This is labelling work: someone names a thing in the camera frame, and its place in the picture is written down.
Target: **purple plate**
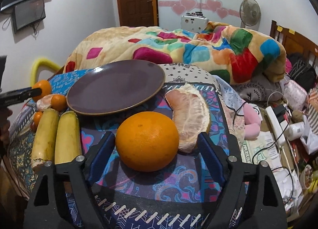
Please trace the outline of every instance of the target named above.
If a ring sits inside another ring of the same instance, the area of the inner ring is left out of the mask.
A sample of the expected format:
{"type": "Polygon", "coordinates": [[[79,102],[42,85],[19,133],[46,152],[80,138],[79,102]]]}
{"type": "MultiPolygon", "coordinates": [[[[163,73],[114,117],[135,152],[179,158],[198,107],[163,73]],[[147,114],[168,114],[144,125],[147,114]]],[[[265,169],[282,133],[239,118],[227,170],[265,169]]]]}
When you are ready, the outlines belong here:
{"type": "Polygon", "coordinates": [[[67,105],[83,115],[128,110],[153,97],[163,86],[164,71],[144,60],[123,60],[100,66],[68,91],[67,105]]]}

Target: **striped cloth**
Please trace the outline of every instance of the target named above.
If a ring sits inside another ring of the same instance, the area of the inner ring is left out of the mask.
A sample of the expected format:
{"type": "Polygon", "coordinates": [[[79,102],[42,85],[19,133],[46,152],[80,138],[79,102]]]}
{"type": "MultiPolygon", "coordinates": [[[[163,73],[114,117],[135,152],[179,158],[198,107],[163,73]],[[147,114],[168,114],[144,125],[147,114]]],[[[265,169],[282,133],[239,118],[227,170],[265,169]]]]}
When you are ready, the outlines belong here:
{"type": "Polygon", "coordinates": [[[310,90],[307,110],[308,122],[314,134],[318,135],[318,88],[310,90]]]}

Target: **metal screw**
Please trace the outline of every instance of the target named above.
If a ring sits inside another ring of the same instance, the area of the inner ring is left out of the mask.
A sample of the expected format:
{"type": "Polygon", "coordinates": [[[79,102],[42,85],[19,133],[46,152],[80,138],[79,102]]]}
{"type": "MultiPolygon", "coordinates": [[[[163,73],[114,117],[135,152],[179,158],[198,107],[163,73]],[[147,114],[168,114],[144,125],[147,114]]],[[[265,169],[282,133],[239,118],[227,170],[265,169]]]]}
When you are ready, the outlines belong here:
{"type": "Polygon", "coordinates": [[[46,167],[50,167],[51,165],[52,165],[52,161],[46,161],[44,163],[44,166],[46,166],[46,167]]]}
{"type": "Polygon", "coordinates": [[[268,166],[268,162],[260,161],[260,165],[263,166],[263,167],[267,167],[268,166]]]}
{"type": "Polygon", "coordinates": [[[228,159],[230,162],[236,162],[238,160],[234,155],[230,155],[228,159]]]}
{"type": "Polygon", "coordinates": [[[85,156],[83,156],[83,155],[79,155],[79,156],[77,156],[77,157],[75,158],[75,160],[76,160],[77,162],[84,161],[84,159],[85,159],[85,156]]]}

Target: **pink plush toy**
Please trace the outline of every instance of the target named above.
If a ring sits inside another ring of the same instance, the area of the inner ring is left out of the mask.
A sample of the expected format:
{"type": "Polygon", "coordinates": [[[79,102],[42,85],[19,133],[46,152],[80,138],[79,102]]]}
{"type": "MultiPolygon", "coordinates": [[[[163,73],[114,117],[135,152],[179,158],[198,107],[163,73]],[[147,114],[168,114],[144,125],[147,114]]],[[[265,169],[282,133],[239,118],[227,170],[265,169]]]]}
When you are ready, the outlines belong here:
{"type": "Polygon", "coordinates": [[[243,112],[245,121],[245,139],[255,139],[260,134],[260,117],[249,103],[244,104],[243,112]]]}

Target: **power strip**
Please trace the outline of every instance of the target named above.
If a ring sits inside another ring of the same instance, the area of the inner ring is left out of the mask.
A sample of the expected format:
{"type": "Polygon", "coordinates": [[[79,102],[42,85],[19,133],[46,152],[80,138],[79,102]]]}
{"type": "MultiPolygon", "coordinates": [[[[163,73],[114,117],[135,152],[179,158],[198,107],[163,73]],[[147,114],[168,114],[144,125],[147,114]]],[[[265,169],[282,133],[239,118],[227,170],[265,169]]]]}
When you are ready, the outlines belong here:
{"type": "Polygon", "coordinates": [[[266,115],[269,119],[269,122],[271,123],[271,128],[274,132],[275,138],[277,139],[277,143],[278,143],[278,145],[281,146],[286,141],[284,134],[282,134],[283,130],[282,130],[277,118],[276,118],[276,115],[275,115],[273,109],[269,106],[265,109],[265,111],[266,111],[266,115]]]}

